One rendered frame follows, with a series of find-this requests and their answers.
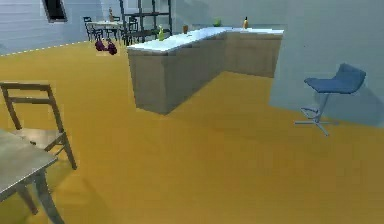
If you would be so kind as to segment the grey kitchen counter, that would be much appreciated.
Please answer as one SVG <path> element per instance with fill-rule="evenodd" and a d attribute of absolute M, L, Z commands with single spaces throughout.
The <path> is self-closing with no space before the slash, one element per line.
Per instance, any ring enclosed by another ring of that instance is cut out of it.
<path fill-rule="evenodd" d="M 168 114 L 223 71 L 272 78 L 284 32 L 207 27 L 127 48 L 136 106 Z"/>

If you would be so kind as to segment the black dining chair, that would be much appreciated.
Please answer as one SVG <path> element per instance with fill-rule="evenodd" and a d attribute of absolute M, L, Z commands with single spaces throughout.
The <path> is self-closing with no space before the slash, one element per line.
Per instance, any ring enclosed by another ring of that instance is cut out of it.
<path fill-rule="evenodd" d="M 114 21 L 119 23 L 117 29 L 114 30 L 115 37 L 118 41 L 123 40 L 126 44 L 133 42 L 133 35 L 138 31 L 138 21 L 134 17 L 129 17 L 127 25 L 124 26 L 121 18 L 114 16 Z"/>
<path fill-rule="evenodd" d="M 91 17 L 86 16 L 83 18 L 83 21 L 89 40 L 92 40 L 93 38 L 98 38 L 103 35 L 103 31 L 101 29 L 96 29 L 93 25 L 91 25 Z"/>

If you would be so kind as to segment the black shelf unit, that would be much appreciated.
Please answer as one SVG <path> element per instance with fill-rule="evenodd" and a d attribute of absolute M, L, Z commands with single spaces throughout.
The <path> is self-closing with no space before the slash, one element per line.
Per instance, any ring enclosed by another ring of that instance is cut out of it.
<path fill-rule="evenodd" d="M 138 31 L 133 35 L 133 42 L 128 44 L 124 42 L 124 44 L 128 46 L 143 43 L 147 38 L 157 39 L 159 25 L 163 27 L 166 37 L 171 36 L 173 34 L 172 1 L 132 0 L 133 7 L 128 8 L 129 0 L 119 0 L 123 25 L 127 25 L 129 17 L 134 17 L 138 21 Z"/>

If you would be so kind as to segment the purple dumbbell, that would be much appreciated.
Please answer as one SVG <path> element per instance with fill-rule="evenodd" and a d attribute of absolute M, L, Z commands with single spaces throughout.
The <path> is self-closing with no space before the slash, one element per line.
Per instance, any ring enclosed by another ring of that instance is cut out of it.
<path fill-rule="evenodd" d="M 111 40 L 107 40 L 108 44 L 104 45 L 101 40 L 97 40 L 95 42 L 95 48 L 97 51 L 107 51 L 111 55 L 115 55 L 117 53 L 117 48 L 115 44 Z"/>

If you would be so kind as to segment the brown wooden chair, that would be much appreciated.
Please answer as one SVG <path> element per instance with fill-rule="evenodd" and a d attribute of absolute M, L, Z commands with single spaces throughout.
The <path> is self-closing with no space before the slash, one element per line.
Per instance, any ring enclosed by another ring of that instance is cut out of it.
<path fill-rule="evenodd" d="M 2 91 L 5 105 L 15 126 L 13 134 L 29 141 L 32 145 L 46 152 L 51 151 L 55 146 L 60 146 L 61 149 L 55 152 L 55 155 L 58 155 L 61 151 L 65 151 L 72 169 L 76 170 L 77 164 L 51 86 L 41 83 L 0 82 L 0 90 Z M 45 92 L 47 96 L 45 98 L 11 96 L 9 93 L 10 90 L 35 90 Z M 55 130 L 44 130 L 23 127 L 15 111 L 14 105 L 17 103 L 49 105 L 52 108 L 57 128 Z"/>

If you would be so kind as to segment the blue bar stool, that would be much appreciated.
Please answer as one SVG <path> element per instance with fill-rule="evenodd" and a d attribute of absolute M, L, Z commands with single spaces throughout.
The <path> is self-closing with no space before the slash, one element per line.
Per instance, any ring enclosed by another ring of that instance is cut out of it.
<path fill-rule="evenodd" d="M 323 127 L 329 121 L 322 121 L 322 115 L 328 98 L 332 94 L 350 95 L 357 92 L 364 83 L 366 72 L 347 63 L 342 63 L 335 76 L 332 78 L 306 78 L 304 82 L 316 93 L 323 94 L 324 99 L 317 108 L 301 107 L 300 111 L 306 117 L 306 121 L 295 121 L 295 125 L 313 124 L 316 125 L 325 136 L 328 131 Z"/>

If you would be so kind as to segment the white dining table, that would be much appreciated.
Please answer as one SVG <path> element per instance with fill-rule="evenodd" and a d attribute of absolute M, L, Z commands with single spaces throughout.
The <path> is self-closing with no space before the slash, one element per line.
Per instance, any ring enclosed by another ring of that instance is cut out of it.
<path fill-rule="evenodd" d="M 91 22 L 91 25 L 93 25 L 96 29 L 101 29 L 103 31 L 103 35 L 100 37 L 104 37 L 104 38 L 113 37 L 115 40 L 117 40 L 114 34 L 114 30 L 118 28 L 119 26 L 118 22 L 94 21 L 94 22 Z"/>

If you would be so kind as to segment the grey wooden table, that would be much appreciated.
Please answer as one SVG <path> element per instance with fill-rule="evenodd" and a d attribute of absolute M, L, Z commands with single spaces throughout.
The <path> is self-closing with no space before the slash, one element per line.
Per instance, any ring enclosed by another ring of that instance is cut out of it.
<path fill-rule="evenodd" d="M 65 224 L 46 181 L 46 169 L 57 160 L 56 156 L 29 141 L 0 129 L 0 202 L 33 183 L 36 196 L 51 222 Z"/>

